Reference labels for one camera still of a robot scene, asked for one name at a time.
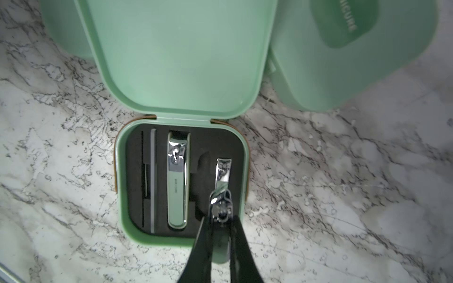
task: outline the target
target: green box lid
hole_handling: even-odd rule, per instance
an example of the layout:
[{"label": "green box lid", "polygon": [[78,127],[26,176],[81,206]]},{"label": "green box lid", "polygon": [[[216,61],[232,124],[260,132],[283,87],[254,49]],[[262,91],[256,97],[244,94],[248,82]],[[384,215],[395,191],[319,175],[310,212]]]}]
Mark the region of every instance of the green box lid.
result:
[{"label": "green box lid", "polygon": [[277,0],[76,0],[111,94],[141,113],[228,119],[260,89]]},{"label": "green box lid", "polygon": [[435,0],[279,2],[268,72],[296,109],[340,106],[420,55],[437,25]]},{"label": "green box lid", "polygon": [[93,60],[74,0],[40,0],[39,3],[49,36],[68,53]]}]

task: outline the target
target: green plastic container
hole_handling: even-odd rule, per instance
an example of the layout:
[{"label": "green plastic container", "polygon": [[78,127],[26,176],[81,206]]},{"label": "green plastic container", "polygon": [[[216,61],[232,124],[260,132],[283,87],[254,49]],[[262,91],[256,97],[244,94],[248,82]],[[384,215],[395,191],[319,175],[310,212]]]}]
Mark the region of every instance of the green plastic container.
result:
[{"label": "green plastic container", "polygon": [[280,99],[300,110],[341,106],[419,56],[435,0],[282,0],[268,56]]},{"label": "green plastic container", "polygon": [[248,170],[243,136],[210,120],[249,109],[268,46],[267,72],[281,100],[296,109],[324,111],[417,57],[437,25],[435,0],[282,0],[278,9],[277,0],[41,0],[41,5],[46,28],[61,47],[93,58],[119,101],[157,115],[129,123],[115,147],[120,222],[144,245],[193,240],[150,236],[130,221],[124,146],[134,127],[230,130],[244,144]]},{"label": "green plastic container", "polygon": [[125,144],[131,131],[143,123],[233,132],[245,152],[242,217],[247,142],[234,128],[211,120],[236,117],[255,101],[277,0],[111,0],[108,4],[78,0],[75,4],[110,93],[137,112],[157,116],[127,124],[116,139],[116,185],[125,234],[142,245],[193,244],[193,239],[148,235],[129,217]]}]

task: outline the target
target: silver nail clipper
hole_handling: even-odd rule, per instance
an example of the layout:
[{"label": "silver nail clipper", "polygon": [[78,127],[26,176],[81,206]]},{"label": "silver nail clipper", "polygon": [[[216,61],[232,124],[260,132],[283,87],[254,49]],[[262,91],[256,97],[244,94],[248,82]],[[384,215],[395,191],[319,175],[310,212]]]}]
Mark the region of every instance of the silver nail clipper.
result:
[{"label": "silver nail clipper", "polygon": [[168,135],[167,151],[167,213],[168,224],[174,229],[187,225],[189,198],[189,143],[187,137]]},{"label": "silver nail clipper", "polygon": [[216,182],[210,196],[208,215],[203,217],[186,267],[178,283],[211,282],[213,251],[229,248],[231,283],[256,282],[263,279],[256,268],[239,216],[233,213],[230,181],[231,159],[218,158]]}]

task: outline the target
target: marble countertop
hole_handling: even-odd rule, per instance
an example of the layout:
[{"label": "marble countertop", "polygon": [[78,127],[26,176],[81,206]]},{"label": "marble countertop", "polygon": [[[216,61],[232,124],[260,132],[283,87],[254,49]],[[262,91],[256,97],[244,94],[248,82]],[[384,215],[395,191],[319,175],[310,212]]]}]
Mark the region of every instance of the marble countertop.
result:
[{"label": "marble countertop", "polygon": [[[264,79],[230,122],[251,146],[243,226],[266,282],[453,282],[453,1],[415,62],[329,113]],[[46,35],[36,0],[0,2],[0,262],[26,282],[175,282],[189,249],[118,227],[113,143],[140,116]],[[228,264],[214,265],[228,282]]]}]

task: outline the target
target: open case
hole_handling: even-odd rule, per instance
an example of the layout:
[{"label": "open case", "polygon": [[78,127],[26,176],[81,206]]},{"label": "open case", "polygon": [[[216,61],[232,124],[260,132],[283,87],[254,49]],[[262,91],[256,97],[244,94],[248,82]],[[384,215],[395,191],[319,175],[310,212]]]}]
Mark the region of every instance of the open case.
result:
[{"label": "open case", "polygon": [[[234,159],[232,201],[242,217],[249,149],[236,129],[218,120],[239,116],[255,101],[266,55],[266,71],[284,103],[324,111],[417,57],[437,25],[435,0],[281,0],[278,10],[277,0],[41,5],[52,38],[73,54],[93,58],[110,93],[150,115],[125,125],[115,144],[120,223],[142,245],[193,244],[218,158]],[[151,130],[155,163],[144,146],[153,140]],[[179,208],[187,219],[176,230],[165,224],[173,210],[165,208],[169,193],[166,199],[162,188],[168,180],[159,173],[167,166],[163,142],[170,132],[191,133],[190,148],[196,149],[190,151],[190,188],[183,197],[188,205]],[[145,173],[154,170],[151,164],[158,172],[153,181]],[[159,205],[154,230],[144,212],[152,201],[143,184],[150,182]]]},{"label": "open case", "polygon": [[[76,1],[106,87],[130,108],[150,114],[125,125],[115,144],[120,223],[131,240],[191,246],[219,158],[232,160],[233,213],[242,218],[247,141],[215,119],[236,117],[255,101],[276,6],[276,0]],[[167,170],[170,133],[190,134],[188,194],[175,199]],[[172,225],[179,211],[187,218]]]}]

